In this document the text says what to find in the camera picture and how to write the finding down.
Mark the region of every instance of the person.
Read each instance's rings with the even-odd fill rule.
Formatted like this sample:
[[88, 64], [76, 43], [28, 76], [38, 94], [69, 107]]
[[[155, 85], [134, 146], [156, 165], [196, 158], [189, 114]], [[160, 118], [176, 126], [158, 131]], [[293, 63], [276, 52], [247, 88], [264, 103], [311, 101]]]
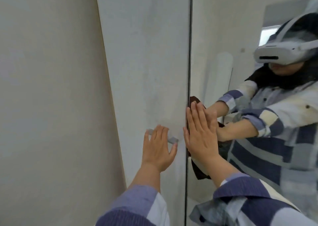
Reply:
[[[197, 205], [190, 215], [199, 225], [316, 225], [265, 182], [240, 173], [218, 153], [217, 112], [209, 126], [201, 103], [187, 108], [185, 144], [207, 168], [218, 189], [213, 200]], [[129, 188], [117, 198], [96, 226], [169, 226], [167, 205], [160, 194], [160, 173], [173, 162], [177, 145], [168, 150], [168, 129], [158, 125], [151, 139], [146, 131], [142, 162]]]
[[[282, 31], [270, 37], [268, 43]], [[318, 39], [318, 14], [299, 19], [283, 41]], [[318, 52], [289, 65], [264, 64], [237, 89], [205, 111], [207, 120], [238, 112], [217, 128], [219, 141], [233, 140], [227, 160], [259, 178], [318, 222]]]

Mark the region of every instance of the white vr headset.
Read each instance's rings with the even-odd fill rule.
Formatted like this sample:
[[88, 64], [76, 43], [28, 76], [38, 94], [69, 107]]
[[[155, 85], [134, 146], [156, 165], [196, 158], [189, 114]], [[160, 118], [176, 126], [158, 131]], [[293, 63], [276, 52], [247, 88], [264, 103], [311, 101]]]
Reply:
[[280, 31], [273, 42], [258, 47], [254, 52], [255, 61], [257, 63], [277, 63], [281, 65], [288, 65], [306, 61], [315, 55], [315, 50], [312, 49], [318, 48], [318, 40], [310, 42], [282, 42], [285, 34], [294, 25], [294, 23], [309, 13], [312, 12], [302, 14], [292, 19]]

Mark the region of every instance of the sleeve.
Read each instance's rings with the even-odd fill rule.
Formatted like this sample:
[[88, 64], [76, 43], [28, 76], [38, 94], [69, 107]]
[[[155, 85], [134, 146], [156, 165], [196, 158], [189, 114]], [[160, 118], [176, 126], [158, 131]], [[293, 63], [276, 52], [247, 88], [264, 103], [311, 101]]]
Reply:
[[318, 82], [278, 103], [261, 109], [244, 109], [242, 118], [250, 120], [259, 137], [280, 135], [284, 128], [318, 122]]
[[105, 225], [169, 226], [167, 204], [154, 188], [136, 185], [119, 196], [96, 223]]
[[257, 84], [254, 81], [246, 80], [237, 89], [225, 93], [218, 101], [223, 101], [229, 107], [228, 114], [241, 111], [249, 106], [251, 98], [257, 91]]
[[243, 173], [226, 179], [190, 219], [199, 225], [318, 225], [268, 184]]

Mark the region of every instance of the striped shirt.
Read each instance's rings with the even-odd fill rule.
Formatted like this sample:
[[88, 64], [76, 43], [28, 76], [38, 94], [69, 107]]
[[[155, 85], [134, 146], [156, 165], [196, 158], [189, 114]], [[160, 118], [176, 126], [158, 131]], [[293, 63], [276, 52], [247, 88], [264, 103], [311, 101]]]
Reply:
[[259, 178], [318, 222], [318, 82], [294, 90], [258, 89], [245, 81], [220, 101], [234, 122], [248, 119], [258, 130], [255, 138], [234, 140], [228, 161], [241, 172]]
[[[243, 173], [224, 180], [213, 200], [197, 205], [190, 219], [198, 225], [317, 226], [267, 183]], [[154, 188], [134, 186], [96, 223], [105, 225], [169, 226], [167, 204]]]

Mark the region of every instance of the window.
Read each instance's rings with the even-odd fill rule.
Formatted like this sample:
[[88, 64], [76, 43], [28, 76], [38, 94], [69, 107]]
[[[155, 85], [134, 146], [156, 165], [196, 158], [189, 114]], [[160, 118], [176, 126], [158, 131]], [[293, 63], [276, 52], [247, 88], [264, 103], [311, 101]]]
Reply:
[[272, 27], [264, 27], [261, 34], [260, 34], [260, 44], [259, 46], [262, 46], [264, 44], [267, 43], [269, 37], [271, 35], [273, 35], [277, 30], [278, 28], [280, 27], [280, 25], [278, 26], [272, 26]]

